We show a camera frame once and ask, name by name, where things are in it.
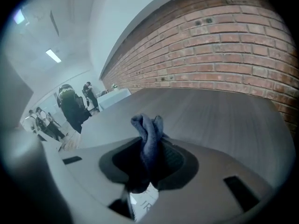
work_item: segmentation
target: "person in white shirt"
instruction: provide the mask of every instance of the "person in white shirt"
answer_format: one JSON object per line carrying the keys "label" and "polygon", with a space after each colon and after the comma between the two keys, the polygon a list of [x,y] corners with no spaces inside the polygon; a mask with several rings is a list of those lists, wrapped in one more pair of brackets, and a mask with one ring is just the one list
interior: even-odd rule
{"label": "person in white shirt", "polygon": [[37,125],[36,125],[36,118],[37,118],[37,115],[33,113],[33,110],[29,110],[28,122],[30,124],[31,130],[33,131],[33,133],[37,133],[37,131],[38,131]]}
{"label": "person in white shirt", "polygon": [[59,137],[61,139],[65,137],[65,135],[52,122],[49,121],[45,111],[43,111],[40,107],[37,107],[36,113],[43,120],[46,127],[55,135],[57,141],[59,141]]}

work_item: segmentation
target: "fluorescent light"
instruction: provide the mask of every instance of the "fluorescent light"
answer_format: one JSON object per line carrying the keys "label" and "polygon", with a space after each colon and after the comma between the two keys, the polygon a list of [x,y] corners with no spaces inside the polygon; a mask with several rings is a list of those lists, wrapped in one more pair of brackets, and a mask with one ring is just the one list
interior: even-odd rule
{"label": "fluorescent light", "polygon": [[17,24],[20,24],[22,21],[24,21],[25,18],[24,18],[24,15],[22,13],[22,11],[19,9],[16,14],[14,15],[14,21],[17,23]]}
{"label": "fluorescent light", "polygon": [[47,50],[46,53],[48,54],[49,57],[51,57],[57,63],[61,62],[61,60],[58,58],[58,56],[56,56],[55,53],[51,49]]}

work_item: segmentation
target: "black rectangular slot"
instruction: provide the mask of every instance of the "black rectangular slot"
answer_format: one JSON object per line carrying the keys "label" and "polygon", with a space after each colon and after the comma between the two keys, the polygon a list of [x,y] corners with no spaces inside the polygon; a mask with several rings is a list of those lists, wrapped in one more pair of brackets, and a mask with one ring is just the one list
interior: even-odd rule
{"label": "black rectangular slot", "polygon": [[223,179],[230,191],[235,196],[236,200],[246,212],[258,204],[259,200],[253,193],[244,185],[244,183],[236,176]]}
{"label": "black rectangular slot", "polygon": [[65,165],[82,160],[79,156],[74,156],[67,159],[62,159]]}

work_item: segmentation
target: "gray table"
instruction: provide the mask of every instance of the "gray table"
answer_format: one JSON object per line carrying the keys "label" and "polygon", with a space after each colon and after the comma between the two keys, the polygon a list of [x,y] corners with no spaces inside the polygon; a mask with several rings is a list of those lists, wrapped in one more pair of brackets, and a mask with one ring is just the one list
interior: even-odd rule
{"label": "gray table", "polygon": [[141,112],[161,115],[171,138],[225,152],[274,188],[295,160],[290,132],[270,100],[197,89],[142,89],[87,120],[79,147],[138,136],[130,119]]}

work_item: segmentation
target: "potted plant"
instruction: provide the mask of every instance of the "potted plant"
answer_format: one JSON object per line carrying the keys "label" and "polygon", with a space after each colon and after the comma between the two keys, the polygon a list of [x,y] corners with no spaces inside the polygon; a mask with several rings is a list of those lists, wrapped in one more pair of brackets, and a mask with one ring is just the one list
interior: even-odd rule
{"label": "potted plant", "polygon": [[117,84],[112,84],[111,88],[113,88],[115,91],[118,91],[118,88],[117,88]]}

